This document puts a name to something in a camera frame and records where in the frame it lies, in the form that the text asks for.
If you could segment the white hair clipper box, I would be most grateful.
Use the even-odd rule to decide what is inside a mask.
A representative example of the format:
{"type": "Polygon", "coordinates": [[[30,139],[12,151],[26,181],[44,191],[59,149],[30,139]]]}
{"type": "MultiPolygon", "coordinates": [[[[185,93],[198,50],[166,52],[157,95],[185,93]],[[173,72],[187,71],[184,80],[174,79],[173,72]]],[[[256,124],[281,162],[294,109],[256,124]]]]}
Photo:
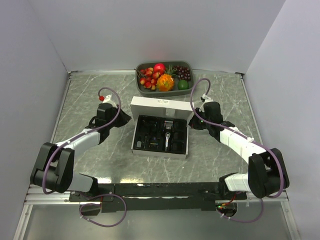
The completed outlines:
{"type": "Polygon", "coordinates": [[[131,151],[135,155],[144,155],[148,157],[164,157],[174,159],[185,159],[189,150],[189,122],[194,116],[192,107],[194,103],[187,101],[147,98],[134,96],[130,103],[130,110],[135,121],[134,134],[131,144],[131,151]],[[172,129],[169,148],[165,151],[165,121],[184,122],[186,128],[182,132],[185,134],[184,141],[174,140],[174,131],[172,129]],[[144,149],[145,135],[148,135],[148,141],[151,137],[159,138],[159,147],[156,150],[149,149],[149,143],[144,149]],[[137,141],[141,141],[141,148],[137,148],[137,141]],[[173,142],[184,143],[184,153],[177,154],[171,151],[173,142]]]}

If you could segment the silver hair clipper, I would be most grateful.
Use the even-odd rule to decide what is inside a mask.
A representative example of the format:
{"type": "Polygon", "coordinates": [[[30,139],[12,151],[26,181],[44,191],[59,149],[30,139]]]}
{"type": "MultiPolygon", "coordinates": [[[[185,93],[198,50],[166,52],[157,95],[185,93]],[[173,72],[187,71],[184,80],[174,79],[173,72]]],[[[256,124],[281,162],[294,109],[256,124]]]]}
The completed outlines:
{"type": "Polygon", "coordinates": [[[165,151],[167,152],[169,149],[169,141],[171,138],[172,128],[174,122],[171,120],[164,121],[164,135],[165,135],[165,151]]]}

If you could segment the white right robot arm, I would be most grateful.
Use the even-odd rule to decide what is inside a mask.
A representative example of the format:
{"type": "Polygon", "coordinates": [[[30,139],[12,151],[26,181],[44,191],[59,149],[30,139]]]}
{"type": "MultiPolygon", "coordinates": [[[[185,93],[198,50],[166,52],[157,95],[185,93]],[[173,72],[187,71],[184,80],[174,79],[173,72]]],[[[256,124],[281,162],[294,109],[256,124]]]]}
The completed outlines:
{"type": "Polygon", "coordinates": [[[236,192],[249,192],[259,199],[274,197],[290,186],[279,149],[266,150],[233,123],[224,120],[218,102],[204,102],[192,110],[193,117],[189,122],[192,129],[207,130],[211,137],[232,149],[247,163],[247,173],[230,173],[219,178],[218,193],[223,199],[230,199],[236,192]]]}

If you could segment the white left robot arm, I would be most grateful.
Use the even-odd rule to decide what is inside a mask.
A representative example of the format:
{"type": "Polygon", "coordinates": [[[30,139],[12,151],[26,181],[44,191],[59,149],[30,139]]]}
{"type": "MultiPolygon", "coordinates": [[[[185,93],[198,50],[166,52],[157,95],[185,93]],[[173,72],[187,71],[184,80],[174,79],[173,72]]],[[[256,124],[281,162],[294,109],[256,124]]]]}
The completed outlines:
{"type": "Polygon", "coordinates": [[[99,195],[95,177],[75,173],[75,158],[103,143],[114,127],[125,126],[131,116],[113,103],[99,104],[96,115],[77,135],[58,143],[44,143],[30,175],[30,183],[42,187],[45,194],[66,191],[81,192],[87,201],[99,195]]]}

